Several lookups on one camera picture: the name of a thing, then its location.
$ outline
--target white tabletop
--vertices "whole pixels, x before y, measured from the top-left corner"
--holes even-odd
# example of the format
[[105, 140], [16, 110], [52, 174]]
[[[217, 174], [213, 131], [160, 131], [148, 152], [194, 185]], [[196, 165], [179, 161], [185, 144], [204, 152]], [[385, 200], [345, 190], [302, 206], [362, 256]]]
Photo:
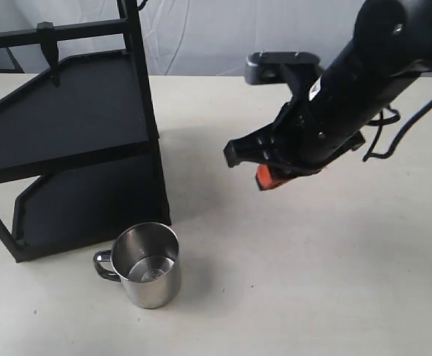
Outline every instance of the white tabletop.
[[[0, 97], [27, 75], [0, 75]], [[151, 79], [183, 287], [158, 310], [100, 279], [95, 251], [15, 264], [0, 243], [0, 355], [432, 355], [432, 113], [388, 161], [367, 146], [260, 193], [223, 147], [272, 121], [283, 85]], [[421, 79], [394, 106], [432, 97]], [[364, 130], [368, 139], [374, 130]], [[396, 128], [386, 130], [383, 151]], [[29, 183], [0, 185], [0, 216]]]

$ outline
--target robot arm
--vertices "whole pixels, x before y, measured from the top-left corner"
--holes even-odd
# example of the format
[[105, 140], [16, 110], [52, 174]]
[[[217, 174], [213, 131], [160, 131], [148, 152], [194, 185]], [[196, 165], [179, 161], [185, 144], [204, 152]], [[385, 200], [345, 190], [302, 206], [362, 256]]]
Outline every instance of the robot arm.
[[[365, 125], [386, 125], [373, 117], [432, 71], [432, 0], [367, 0], [353, 39], [323, 71], [309, 53], [256, 53], [248, 57], [252, 85], [286, 82], [292, 99], [276, 120], [228, 143], [229, 167], [259, 163], [259, 188], [277, 188], [317, 174], [365, 141]], [[399, 115], [390, 120], [399, 120]]]

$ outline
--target stainless steel mug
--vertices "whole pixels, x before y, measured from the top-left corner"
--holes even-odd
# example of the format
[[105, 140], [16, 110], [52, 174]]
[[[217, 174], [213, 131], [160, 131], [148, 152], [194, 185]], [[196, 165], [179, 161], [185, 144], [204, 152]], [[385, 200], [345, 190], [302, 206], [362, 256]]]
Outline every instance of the stainless steel mug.
[[[144, 222], [124, 231], [111, 250], [94, 255], [100, 277], [121, 282], [133, 304], [155, 309], [176, 297], [181, 286], [177, 235], [158, 222]], [[115, 271], [101, 266], [110, 262]]]

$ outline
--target white backdrop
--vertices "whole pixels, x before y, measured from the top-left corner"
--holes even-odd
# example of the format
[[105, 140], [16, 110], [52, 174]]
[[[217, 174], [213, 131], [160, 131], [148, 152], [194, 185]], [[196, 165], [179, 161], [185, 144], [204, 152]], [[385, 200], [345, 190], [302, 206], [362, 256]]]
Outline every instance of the white backdrop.
[[[142, 12], [152, 74], [239, 75], [259, 50], [307, 50], [326, 65], [351, 37], [363, 0], [149, 0]], [[0, 0], [0, 31], [118, 17], [115, 0]], [[61, 57], [121, 48], [119, 36], [59, 44]], [[26, 71], [46, 68], [37, 46], [13, 49]]]

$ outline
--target black metal frame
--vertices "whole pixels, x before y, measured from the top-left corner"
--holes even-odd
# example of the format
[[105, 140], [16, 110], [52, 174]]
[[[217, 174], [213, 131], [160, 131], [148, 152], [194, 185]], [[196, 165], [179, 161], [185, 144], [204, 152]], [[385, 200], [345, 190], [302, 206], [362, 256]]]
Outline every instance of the black metal frame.
[[[134, 65], [134, 70], [137, 78], [137, 83], [140, 89], [140, 94], [143, 98], [143, 112], [147, 120], [147, 135], [149, 151], [153, 154], [153, 174], [160, 182], [159, 197], [156, 197], [163, 206], [163, 211], [166, 212], [169, 220], [168, 211], [168, 201], [166, 198], [166, 187], [165, 181], [163, 179], [163, 170], [160, 157], [160, 146], [158, 143], [158, 130], [157, 124], [154, 118], [154, 109], [151, 101], [151, 91], [150, 84], [148, 81], [148, 71], [145, 61], [145, 51], [143, 47], [142, 31], [140, 27], [140, 17], [139, 10], [136, 0], [117, 0], [117, 6], [119, 10], [120, 19], [101, 21], [101, 22], [91, 22], [86, 24], [72, 24], [65, 26], [53, 27], [53, 39], [56, 42], [67, 41], [72, 39], [81, 39], [88, 37], [97, 36], [108, 36], [115, 34], [122, 34], [125, 40], [125, 48], [131, 54], [132, 63]], [[11, 31], [6, 33], [0, 33], [0, 48], [3, 47], [15, 47], [24, 45], [41, 44], [43, 49], [43, 54], [46, 53], [43, 48], [42, 34], [39, 33], [39, 29], [35, 30], [20, 30]], [[53, 63], [50, 63], [51, 70], [53, 70]], [[9, 176], [4, 180], [0, 172], [0, 182], [11, 181], [10, 173], [16, 174], [18, 179], [20, 176], [20, 167], [17, 171], [7, 172]], [[28, 258], [23, 255], [20, 251], [20, 242], [13, 237], [4, 223], [0, 220], [0, 240], [4, 243], [10, 253], [15, 257], [17, 262], [27, 260]]]

